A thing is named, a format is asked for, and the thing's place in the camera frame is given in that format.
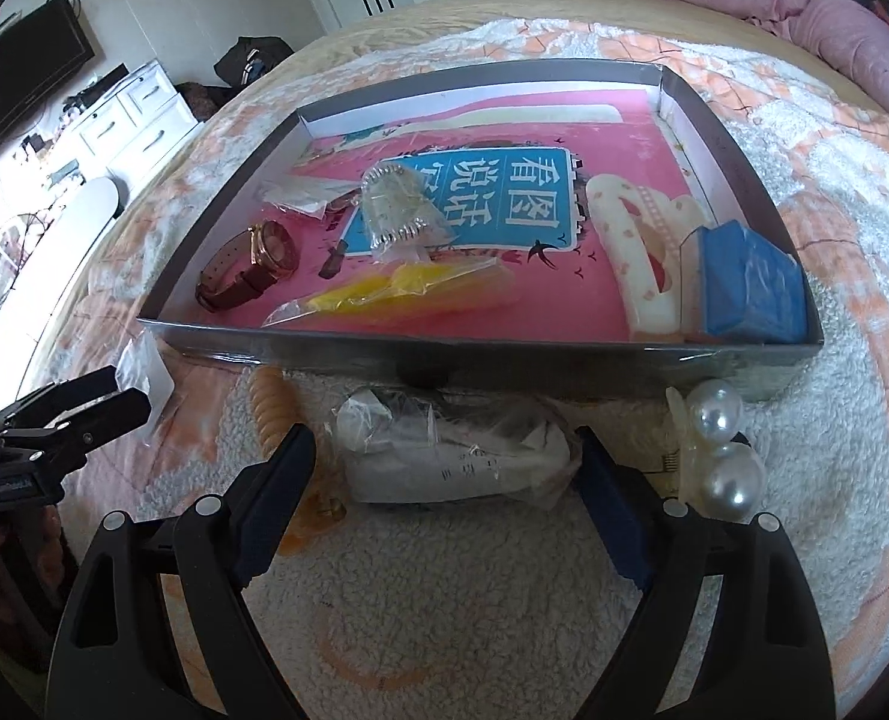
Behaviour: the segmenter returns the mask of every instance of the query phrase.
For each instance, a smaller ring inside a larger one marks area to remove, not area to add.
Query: black clamp
[[[821,623],[782,525],[705,519],[662,501],[611,460],[588,428],[575,485],[618,571],[643,597],[580,720],[833,720]],[[177,574],[204,661],[232,718],[305,718],[241,600],[268,569],[313,472],[313,434],[297,425],[265,464],[223,498],[169,519],[111,512],[71,591],[54,648],[47,718],[214,718],[191,696],[164,611],[160,577]],[[691,697],[657,712],[705,576],[723,575],[717,615]]]
[[[88,452],[140,427],[149,416],[148,396],[140,389],[119,392],[111,365],[43,386],[8,406],[0,412],[0,512],[60,502],[62,480],[84,466]]]

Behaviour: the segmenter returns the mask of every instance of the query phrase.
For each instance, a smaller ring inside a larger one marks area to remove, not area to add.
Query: black tv
[[[0,35],[0,142],[94,58],[70,0],[48,0]]]

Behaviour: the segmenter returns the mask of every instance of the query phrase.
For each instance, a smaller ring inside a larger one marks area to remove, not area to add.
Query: plastic-wrapped package
[[[361,216],[379,262],[426,259],[425,250],[455,239],[443,213],[424,194],[424,176],[379,162],[361,178]]]
[[[388,263],[358,271],[346,284],[291,300],[274,309],[264,326],[312,314],[341,314],[369,324],[473,308],[507,305],[517,298],[514,274],[496,257]]]
[[[354,181],[318,178],[313,175],[283,175],[276,181],[262,181],[258,199],[313,218],[324,218],[330,203],[359,189]]]
[[[580,466],[563,419],[532,399],[359,389],[335,411],[333,434],[363,503],[507,495],[550,509]]]
[[[167,365],[161,359],[157,341],[149,330],[142,330],[131,338],[121,353],[116,367],[115,381],[118,389],[124,391],[132,386],[140,389],[150,401],[148,421],[133,431],[133,435],[147,444],[154,428],[161,420],[164,406],[174,393],[174,380],[167,372]]]

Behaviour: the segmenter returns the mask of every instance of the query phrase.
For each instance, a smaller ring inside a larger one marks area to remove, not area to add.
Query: watch face
[[[281,225],[267,223],[262,227],[261,249],[270,259],[268,264],[281,271],[279,275],[290,274],[297,267],[294,262],[294,243]]]

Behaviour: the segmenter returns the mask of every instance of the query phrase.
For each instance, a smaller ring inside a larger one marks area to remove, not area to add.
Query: large white pearl
[[[721,379],[698,384],[684,401],[688,422],[705,443],[721,446],[738,432],[744,403],[736,389]]]
[[[743,522],[758,511],[767,475],[758,452],[743,443],[717,446],[700,461],[700,505],[705,517]]]

